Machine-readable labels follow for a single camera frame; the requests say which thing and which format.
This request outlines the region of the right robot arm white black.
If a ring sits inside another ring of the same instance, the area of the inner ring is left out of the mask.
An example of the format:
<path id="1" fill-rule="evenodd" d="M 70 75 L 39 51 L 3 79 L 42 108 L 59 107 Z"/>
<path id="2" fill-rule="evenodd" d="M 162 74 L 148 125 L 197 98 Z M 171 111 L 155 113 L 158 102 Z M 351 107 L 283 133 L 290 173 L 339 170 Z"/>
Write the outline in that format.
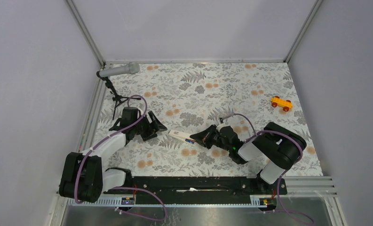
<path id="1" fill-rule="evenodd" d="M 237 164 L 245 164 L 263 154 L 269 162 L 259 172 L 257 189 L 263 194 L 275 188 L 275 182 L 297 163 L 307 147 L 306 141 L 286 128 L 269 122 L 249 141 L 243 142 L 231 126 L 211 125 L 206 130 L 189 136 L 202 147 L 213 146 L 226 150 Z"/>

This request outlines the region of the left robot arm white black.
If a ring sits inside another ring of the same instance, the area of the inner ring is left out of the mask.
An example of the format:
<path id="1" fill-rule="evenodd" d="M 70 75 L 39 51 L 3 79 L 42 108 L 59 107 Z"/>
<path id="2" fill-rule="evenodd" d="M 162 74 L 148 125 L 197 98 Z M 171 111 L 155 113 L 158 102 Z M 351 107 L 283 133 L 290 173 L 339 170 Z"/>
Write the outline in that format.
<path id="1" fill-rule="evenodd" d="M 130 192 L 133 187 L 131 171 L 119 167 L 104 169 L 103 164 L 134 137 L 148 141 L 167 127 L 152 111 L 143 113 L 139 108 L 125 107 L 109 130 L 111 133 L 96 145 L 66 156 L 58 191 L 60 196 L 81 203 L 96 202 L 103 192 L 113 188 L 123 194 Z"/>

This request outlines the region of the blue battery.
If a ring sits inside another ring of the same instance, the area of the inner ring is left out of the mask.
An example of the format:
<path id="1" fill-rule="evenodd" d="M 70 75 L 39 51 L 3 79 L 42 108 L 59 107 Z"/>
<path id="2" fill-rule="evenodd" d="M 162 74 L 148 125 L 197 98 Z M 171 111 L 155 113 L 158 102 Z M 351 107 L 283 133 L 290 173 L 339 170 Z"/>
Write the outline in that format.
<path id="1" fill-rule="evenodd" d="M 187 143 L 190 143 L 190 144 L 195 144 L 195 142 L 193 140 L 189 140 L 189 139 L 186 139 L 185 140 Z"/>

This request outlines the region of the white remote control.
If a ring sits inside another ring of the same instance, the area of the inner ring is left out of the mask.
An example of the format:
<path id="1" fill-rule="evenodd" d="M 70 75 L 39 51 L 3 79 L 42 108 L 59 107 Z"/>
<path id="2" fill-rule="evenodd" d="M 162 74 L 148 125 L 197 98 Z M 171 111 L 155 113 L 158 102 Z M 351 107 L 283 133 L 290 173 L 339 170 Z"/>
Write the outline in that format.
<path id="1" fill-rule="evenodd" d="M 180 140 L 186 144 L 195 145 L 196 143 L 196 141 L 190 137 L 191 134 L 189 133 L 176 131 L 176 130 L 170 130 L 168 134 L 170 137 Z"/>

